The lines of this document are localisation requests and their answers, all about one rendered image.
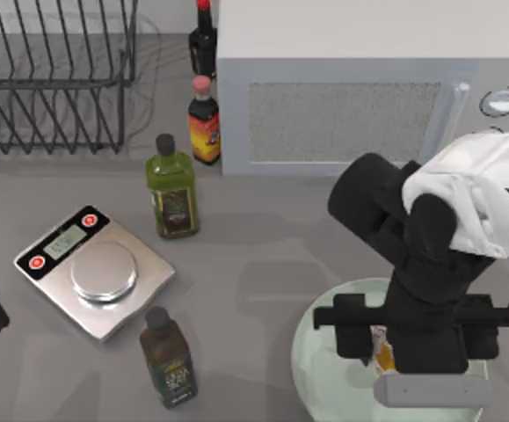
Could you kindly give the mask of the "pale green round plate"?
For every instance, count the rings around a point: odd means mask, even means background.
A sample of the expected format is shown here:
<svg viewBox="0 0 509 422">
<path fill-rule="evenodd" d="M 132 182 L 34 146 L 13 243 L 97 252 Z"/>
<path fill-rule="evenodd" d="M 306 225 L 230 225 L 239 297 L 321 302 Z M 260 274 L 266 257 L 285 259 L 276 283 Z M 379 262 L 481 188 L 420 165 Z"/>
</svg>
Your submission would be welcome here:
<svg viewBox="0 0 509 422">
<path fill-rule="evenodd" d="M 315 299 L 296 328 L 291 368 L 294 385 L 314 422 L 480 422 L 481 407 L 389 408 L 374 398 L 380 373 L 374 363 L 346 360 L 337 355 L 335 331 L 313 328 L 313 310 L 331 306 L 335 294 L 363 294 L 366 304 L 384 302 L 389 280 L 364 278 L 332 287 Z"/>
</svg>

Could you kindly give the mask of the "pale grey rounded box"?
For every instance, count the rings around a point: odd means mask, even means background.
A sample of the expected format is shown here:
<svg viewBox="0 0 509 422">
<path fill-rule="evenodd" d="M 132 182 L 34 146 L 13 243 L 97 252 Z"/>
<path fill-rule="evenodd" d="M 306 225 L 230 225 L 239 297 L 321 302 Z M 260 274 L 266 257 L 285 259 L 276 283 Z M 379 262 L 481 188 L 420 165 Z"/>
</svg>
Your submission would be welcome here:
<svg viewBox="0 0 509 422">
<path fill-rule="evenodd" d="M 394 408 L 483 407 L 491 399 L 491 385 L 477 375 L 381 375 L 374 397 Z"/>
</svg>

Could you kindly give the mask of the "brown bottle with dark cap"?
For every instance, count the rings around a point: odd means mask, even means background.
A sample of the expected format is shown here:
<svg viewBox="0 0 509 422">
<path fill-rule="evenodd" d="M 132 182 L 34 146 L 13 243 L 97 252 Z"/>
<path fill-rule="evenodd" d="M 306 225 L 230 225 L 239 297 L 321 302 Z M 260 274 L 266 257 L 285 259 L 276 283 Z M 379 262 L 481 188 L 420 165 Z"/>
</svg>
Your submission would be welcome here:
<svg viewBox="0 0 509 422">
<path fill-rule="evenodd" d="M 165 308 L 150 308 L 145 324 L 139 340 L 149 376 L 164 408 L 173 409 L 198 394 L 191 351 Z"/>
</svg>

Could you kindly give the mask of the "microwave oven door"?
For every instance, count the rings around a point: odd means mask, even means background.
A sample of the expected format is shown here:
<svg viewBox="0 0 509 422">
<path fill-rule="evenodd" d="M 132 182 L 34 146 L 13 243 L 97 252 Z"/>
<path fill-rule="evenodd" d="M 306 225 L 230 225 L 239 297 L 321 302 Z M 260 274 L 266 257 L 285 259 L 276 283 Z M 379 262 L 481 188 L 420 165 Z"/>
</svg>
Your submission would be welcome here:
<svg viewBox="0 0 509 422">
<path fill-rule="evenodd" d="M 226 175 L 332 176 L 366 152 L 424 162 L 446 141 L 464 59 L 221 58 Z"/>
</svg>

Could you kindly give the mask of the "green bottle with black cap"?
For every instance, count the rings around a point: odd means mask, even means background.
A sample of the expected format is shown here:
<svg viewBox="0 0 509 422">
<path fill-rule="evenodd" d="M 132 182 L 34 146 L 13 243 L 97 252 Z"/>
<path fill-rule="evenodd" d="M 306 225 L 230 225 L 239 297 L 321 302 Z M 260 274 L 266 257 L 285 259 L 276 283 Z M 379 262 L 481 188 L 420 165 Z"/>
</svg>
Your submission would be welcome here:
<svg viewBox="0 0 509 422">
<path fill-rule="evenodd" d="M 200 228 L 192 159 L 177 150 L 175 138 L 156 137 L 156 154 L 145 163 L 159 236 L 166 239 L 192 236 Z"/>
</svg>

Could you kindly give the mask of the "dark bottle with orange label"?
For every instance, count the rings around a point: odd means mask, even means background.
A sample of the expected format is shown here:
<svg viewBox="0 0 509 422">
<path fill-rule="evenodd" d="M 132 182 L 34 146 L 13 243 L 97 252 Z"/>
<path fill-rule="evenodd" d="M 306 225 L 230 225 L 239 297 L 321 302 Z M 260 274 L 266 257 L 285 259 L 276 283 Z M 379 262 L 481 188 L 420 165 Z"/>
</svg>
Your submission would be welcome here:
<svg viewBox="0 0 509 422">
<path fill-rule="evenodd" d="M 193 157 L 206 165 L 221 156 L 219 105 L 211 92 L 212 80 L 196 76 L 192 80 L 193 99 L 187 108 Z"/>
</svg>

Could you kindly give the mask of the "silver kitchen scale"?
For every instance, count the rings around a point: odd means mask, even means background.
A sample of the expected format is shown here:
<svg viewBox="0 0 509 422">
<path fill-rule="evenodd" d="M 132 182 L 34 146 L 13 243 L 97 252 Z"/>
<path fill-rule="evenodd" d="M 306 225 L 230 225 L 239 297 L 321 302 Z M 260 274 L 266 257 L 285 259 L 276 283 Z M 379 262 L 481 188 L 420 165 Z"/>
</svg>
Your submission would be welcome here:
<svg viewBox="0 0 509 422">
<path fill-rule="evenodd" d="M 145 309 L 176 276 L 171 264 L 92 205 L 68 215 L 13 263 L 99 342 Z"/>
</svg>

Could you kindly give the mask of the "pale microwave oven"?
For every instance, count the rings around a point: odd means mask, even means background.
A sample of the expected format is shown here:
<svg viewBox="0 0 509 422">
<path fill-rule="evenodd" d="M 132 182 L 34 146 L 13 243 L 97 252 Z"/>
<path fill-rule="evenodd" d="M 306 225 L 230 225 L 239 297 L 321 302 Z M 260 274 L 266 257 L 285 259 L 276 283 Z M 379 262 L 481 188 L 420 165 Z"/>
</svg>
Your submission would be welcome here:
<svg viewBox="0 0 509 422">
<path fill-rule="evenodd" d="M 509 0 L 221 0 L 221 58 L 464 59 L 476 72 L 456 137 L 496 126 L 479 102 L 509 86 Z"/>
</svg>

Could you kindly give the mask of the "dark bottle with red cap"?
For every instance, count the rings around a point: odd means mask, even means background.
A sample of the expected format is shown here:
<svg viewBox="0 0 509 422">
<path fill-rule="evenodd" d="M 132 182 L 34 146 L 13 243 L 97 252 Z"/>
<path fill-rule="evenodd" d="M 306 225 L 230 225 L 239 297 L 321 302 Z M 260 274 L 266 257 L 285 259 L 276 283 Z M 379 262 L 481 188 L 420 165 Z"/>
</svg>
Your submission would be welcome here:
<svg viewBox="0 0 509 422">
<path fill-rule="evenodd" d="M 195 75 L 216 76 L 217 29 L 211 13 L 211 0 L 197 0 L 197 27 L 188 35 L 192 69 Z"/>
</svg>

